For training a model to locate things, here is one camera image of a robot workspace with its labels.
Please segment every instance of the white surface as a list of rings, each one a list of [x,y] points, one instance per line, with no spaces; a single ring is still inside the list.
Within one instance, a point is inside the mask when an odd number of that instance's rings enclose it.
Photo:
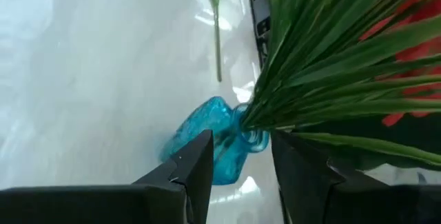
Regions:
[[[0,187],[131,183],[203,101],[247,101],[249,0],[0,0]],[[270,149],[214,187],[207,223],[282,223]]]

